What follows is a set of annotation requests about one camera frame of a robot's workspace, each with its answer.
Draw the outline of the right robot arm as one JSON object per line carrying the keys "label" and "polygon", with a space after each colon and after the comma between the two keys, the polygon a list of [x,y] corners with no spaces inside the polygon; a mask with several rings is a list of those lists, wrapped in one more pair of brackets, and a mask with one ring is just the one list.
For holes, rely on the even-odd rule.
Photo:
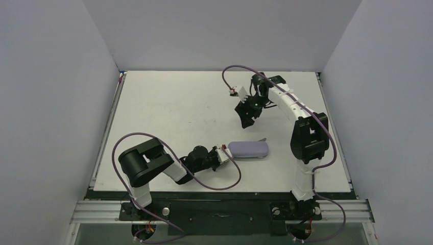
{"label": "right robot arm", "polygon": [[297,201],[313,199],[313,168],[319,165],[330,145],[327,115],[316,113],[300,102],[280,75],[268,80],[254,75],[251,82],[256,91],[253,96],[243,86],[235,86],[230,90],[231,96],[239,98],[235,111],[240,117],[242,128],[254,125],[267,103],[277,105],[293,123],[290,149],[297,159],[297,170],[292,194]]}

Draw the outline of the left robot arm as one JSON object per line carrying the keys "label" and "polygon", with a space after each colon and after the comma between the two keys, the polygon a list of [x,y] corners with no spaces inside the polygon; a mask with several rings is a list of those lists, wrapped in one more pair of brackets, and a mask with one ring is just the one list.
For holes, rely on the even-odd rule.
{"label": "left robot arm", "polygon": [[118,161],[123,173],[128,178],[132,199],[136,208],[146,207],[152,203],[149,182],[160,173],[171,178],[176,184],[183,185],[201,171],[218,167],[229,161],[231,152],[224,146],[214,146],[208,150],[196,146],[180,161],[173,159],[164,149],[158,138],[150,139],[122,152]]}

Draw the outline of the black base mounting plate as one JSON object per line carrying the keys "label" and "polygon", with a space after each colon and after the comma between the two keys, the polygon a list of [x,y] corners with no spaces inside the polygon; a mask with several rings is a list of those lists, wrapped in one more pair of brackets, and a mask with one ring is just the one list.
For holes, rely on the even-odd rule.
{"label": "black base mounting plate", "polygon": [[323,199],[297,201],[289,192],[153,192],[144,210],[135,207],[125,191],[94,191],[89,200],[120,201],[115,213],[131,222],[131,233],[149,240],[157,222],[168,226],[169,236],[181,235],[295,235],[307,238],[311,222],[324,219],[325,205],[355,199],[354,192],[324,193]]}

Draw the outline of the lavender umbrella case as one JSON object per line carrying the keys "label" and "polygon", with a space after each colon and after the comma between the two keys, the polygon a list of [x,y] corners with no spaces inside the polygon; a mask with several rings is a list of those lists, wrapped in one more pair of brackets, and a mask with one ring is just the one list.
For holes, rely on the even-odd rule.
{"label": "lavender umbrella case", "polygon": [[270,151],[266,138],[257,141],[232,141],[228,144],[228,149],[237,159],[261,159]]}

